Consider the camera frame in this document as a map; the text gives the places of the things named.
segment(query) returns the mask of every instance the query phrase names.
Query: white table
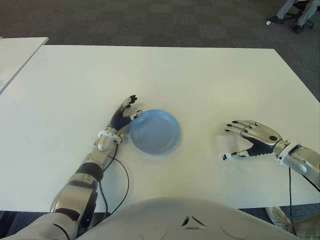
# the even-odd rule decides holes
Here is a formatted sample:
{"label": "white table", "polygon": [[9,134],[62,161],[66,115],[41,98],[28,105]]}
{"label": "white table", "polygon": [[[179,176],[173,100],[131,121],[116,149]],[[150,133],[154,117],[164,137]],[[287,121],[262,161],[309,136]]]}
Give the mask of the white table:
{"label": "white table", "polygon": [[[272,155],[218,158],[215,138],[235,119],[264,123],[320,152],[320,105],[273,49],[45,45],[0,95],[0,208],[48,211],[131,94],[135,109],[172,113],[182,140],[160,157],[125,136],[117,155],[130,175],[124,206],[173,196],[234,208],[288,205],[288,167]],[[102,184],[112,210],[127,186],[121,166],[113,163]],[[319,199],[293,172],[293,204]],[[96,211],[104,211],[100,196]]]}
{"label": "white table", "polygon": [[47,41],[47,37],[0,38],[0,94]]}

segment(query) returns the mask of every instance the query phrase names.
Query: metallic robot arm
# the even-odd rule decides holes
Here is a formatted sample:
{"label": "metallic robot arm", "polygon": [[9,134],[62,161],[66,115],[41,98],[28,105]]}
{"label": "metallic robot arm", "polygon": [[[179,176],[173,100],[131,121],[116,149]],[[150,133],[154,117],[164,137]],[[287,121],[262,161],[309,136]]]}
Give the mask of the metallic robot arm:
{"label": "metallic robot arm", "polygon": [[104,169],[111,159],[116,144],[122,142],[118,131],[137,118],[142,111],[123,116],[124,111],[137,100],[128,97],[114,113],[109,125],[100,131],[78,170],[54,198],[50,212],[38,218],[9,240],[72,240],[77,237],[79,226],[88,227],[96,207],[98,182],[103,178]]}
{"label": "metallic robot arm", "polygon": [[283,140],[276,131],[252,120],[232,121],[224,130],[253,143],[251,148],[234,152],[232,156],[244,158],[274,153],[278,163],[292,168],[320,189],[320,155],[317,152]]}

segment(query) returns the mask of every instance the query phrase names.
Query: black joint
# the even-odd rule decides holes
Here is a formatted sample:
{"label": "black joint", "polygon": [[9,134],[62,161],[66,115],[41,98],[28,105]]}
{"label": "black joint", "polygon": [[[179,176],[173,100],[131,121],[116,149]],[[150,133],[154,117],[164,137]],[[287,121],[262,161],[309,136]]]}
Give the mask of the black joint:
{"label": "black joint", "polygon": [[95,208],[96,208],[96,201],[97,201],[97,197],[98,197],[98,193],[97,192],[93,192],[88,200],[88,203],[85,207],[83,216],[82,216],[82,220],[81,220],[81,226],[83,227],[89,227],[92,217],[94,215],[95,212]]}
{"label": "black joint", "polygon": [[277,141],[278,140],[278,138],[276,136],[270,136],[269,139],[272,140],[272,141]]}
{"label": "black joint", "polygon": [[92,183],[87,183],[87,182],[80,181],[80,180],[72,180],[68,183],[68,185],[97,190],[97,182],[96,181],[93,181]]}
{"label": "black joint", "polygon": [[75,173],[89,174],[93,176],[98,182],[104,177],[104,172],[101,167],[93,162],[86,162],[82,164]]}
{"label": "black joint", "polygon": [[77,211],[68,208],[58,208],[55,212],[67,215],[72,221],[77,221],[80,216]]}

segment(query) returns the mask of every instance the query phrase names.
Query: wire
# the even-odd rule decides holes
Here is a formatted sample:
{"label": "wire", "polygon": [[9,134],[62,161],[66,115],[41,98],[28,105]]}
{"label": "wire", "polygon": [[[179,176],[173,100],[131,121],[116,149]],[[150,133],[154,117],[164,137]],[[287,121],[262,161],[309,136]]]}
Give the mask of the wire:
{"label": "wire", "polygon": [[294,235],[297,236],[294,222],[292,221],[292,196],[291,196],[291,168],[289,167],[289,195],[290,195],[290,220],[291,220],[291,225],[293,228]]}
{"label": "wire", "polygon": [[[109,162],[109,164],[103,169],[103,172],[105,172],[107,170],[107,168],[112,164],[112,162],[115,160],[115,157],[117,155],[117,152],[118,152],[118,147],[119,147],[119,144],[117,143],[116,146],[115,146],[115,151],[114,151],[114,155],[113,157],[109,156],[111,159],[111,161]],[[107,214],[108,214],[108,203],[107,203],[107,199],[106,199],[106,196],[104,194],[104,191],[102,189],[102,185],[101,185],[101,180],[99,181],[99,189],[100,189],[100,193],[101,193],[101,196],[102,196],[102,199],[103,199],[103,202],[104,202],[104,206],[105,206],[105,212],[104,212],[104,215],[103,215],[103,220],[106,219],[107,217]]]}
{"label": "wire", "polygon": [[320,189],[312,182],[310,181],[306,176],[303,176],[315,189],[318,190],[318,192],[320,192]]}
{"label": "wire", "polygon": [[116,160],[119,164],[121,164],[121,166],[123,167],[124,171],[125,171],[125,174],[126,174],[126,178],[127,178],[127,181],[128,181],[128,184],[127,184],[127,188],[126,188],[126,192],[125,192],[125,195],[122,199],[122,201],[119,203],[119,205],[110,213],[110,215],[108,217],[110,217],[112,214],[114,214],[114,212],[121,206],[121,204],[125,201],[127,195],[128,195],[128,192],[129,192],[129,186],[130,186],[130,179],[129,179],[129,174],[128,174],[128,171],[127,169],[125,168],[125,166],[116,158],[113,157],[114,160]]}
{"label": "wire", "polygon": [[105,219],[107,213],[108,213],[108,203],[107,203],[107,199],[106,199],[106,196],[104,194],[104,191],[102,190],[102,186],[101,186],[101,180],[99,181],[99,189],[100,189],[100,193],[101,193],[101,196],[102,196],[102,199],[103,199],[103,202],[104,202],[104,206],[105,206],[105,212],[104,212],[104,215],[103,215],[103,219]]}

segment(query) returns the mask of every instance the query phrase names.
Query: robotic hand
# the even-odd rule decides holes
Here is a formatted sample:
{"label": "robotic hand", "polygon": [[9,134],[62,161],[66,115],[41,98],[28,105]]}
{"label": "robotic hand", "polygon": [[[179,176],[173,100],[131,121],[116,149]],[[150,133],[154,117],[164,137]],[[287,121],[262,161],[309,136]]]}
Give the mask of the robotic hand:
{"label": "robotic hand", "polygon": [[224,130],[253,143],[247,150],[232,153],[233,157],[245,158],[274,153],[278,163],[289,166],[320,189],[320,155],[317,152],[298,143],[283,140],[276,131],[252,120],[232,121]]}

